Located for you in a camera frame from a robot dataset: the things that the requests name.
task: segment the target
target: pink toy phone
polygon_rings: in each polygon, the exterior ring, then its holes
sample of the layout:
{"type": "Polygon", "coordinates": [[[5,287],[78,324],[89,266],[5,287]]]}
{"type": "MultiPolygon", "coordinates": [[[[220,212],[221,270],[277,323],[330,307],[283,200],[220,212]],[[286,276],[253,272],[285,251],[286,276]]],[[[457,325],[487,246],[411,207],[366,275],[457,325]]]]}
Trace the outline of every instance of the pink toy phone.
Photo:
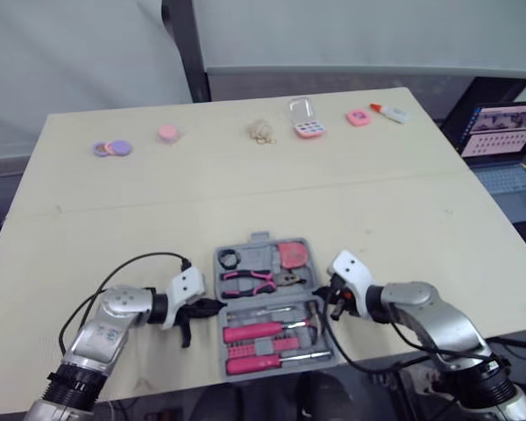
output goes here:
{"type": "Polygon", "coordinates": [[[362,125],[367,125],[370,123],[370,114],[364,110],[349,111],[347,112],[346,116],[347,120],[349,120],[349,123],[355,127],[361,127],[362,125]]]}
{"type": "Polygon", "coordinates": [[[325,127],[316,120],[312,102],[306,98],[296,98],[288,103],[290,119],[295,132],[301,138],[316,138],[325,133],[325,127]]]}
{"type": "Polygon", "coordinates": [[[308,139],[321,136],[325,133],[325,128],[319,121],[312,120],[307,123],[299,123],[295,125],[295,132],[298,133],[299,136],[308,139]]]}

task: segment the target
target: pliers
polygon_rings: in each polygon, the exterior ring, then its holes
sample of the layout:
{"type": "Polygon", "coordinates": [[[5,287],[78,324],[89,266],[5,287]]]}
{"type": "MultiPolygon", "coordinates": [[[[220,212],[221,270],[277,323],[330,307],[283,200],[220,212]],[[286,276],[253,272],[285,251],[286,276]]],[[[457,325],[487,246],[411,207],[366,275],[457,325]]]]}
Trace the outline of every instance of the pliers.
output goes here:
{"type": "Polygon", "coordinates": [[[277,290],[277,287],[287,287],[298,282],[305,282],[300,279],[298,275],[281,272],[279,274],[273,274],[270,270],[235,270],[234,272],[228,272],[227,274],[221,274],[220,279],[222,281],[228,281],[236,278],[256,278],[264,283],[258,285],[253,289],[245,289],[243,291],[224,291],[222,298],[240,298],[241,296],[256,296],[262,293],[271,293],[277,290]]]}

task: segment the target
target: glue stick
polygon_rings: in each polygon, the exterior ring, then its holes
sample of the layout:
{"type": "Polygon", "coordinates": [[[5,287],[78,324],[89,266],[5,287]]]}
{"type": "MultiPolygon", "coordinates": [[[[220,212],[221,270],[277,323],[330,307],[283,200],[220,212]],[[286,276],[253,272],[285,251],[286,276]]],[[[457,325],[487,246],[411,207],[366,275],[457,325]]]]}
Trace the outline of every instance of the glue stick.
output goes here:
{"type": "Polygon", "coordinates": [[[409,114],[399,108],[387,107],[385,105],[380,105],[379,103],[371,103],[370,108],[387,118],[397,121],[398,123],[405,123],[409,120],[409,114]]]}

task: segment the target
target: gray toolbox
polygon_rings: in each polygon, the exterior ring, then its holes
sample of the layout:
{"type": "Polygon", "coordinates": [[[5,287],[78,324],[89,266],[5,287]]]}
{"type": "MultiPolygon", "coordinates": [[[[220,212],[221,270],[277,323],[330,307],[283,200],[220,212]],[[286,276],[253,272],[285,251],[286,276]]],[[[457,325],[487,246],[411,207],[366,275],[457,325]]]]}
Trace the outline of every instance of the gray toolbox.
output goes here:
{"type": "Polygon", "coordinates": [[[224,378],[242,381],[338,364],[323,328],[323,300],[305,239],[252,234],[247,244],[219,247],[214,256],[224,378]]]}

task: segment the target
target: toy phone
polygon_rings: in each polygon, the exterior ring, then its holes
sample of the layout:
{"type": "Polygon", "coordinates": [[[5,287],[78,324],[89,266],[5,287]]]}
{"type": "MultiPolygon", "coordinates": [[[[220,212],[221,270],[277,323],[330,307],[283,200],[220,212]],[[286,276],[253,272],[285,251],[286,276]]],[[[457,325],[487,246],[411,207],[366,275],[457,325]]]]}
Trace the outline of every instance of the toy phone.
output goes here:
{"type": "Polygon", "coordinates": [[[325,127],[316,120],[312,102],[308,98],[293,99],[288,103],[288,109],[295,132],[301,138],[316,138],[325,133],[325,127]]]}

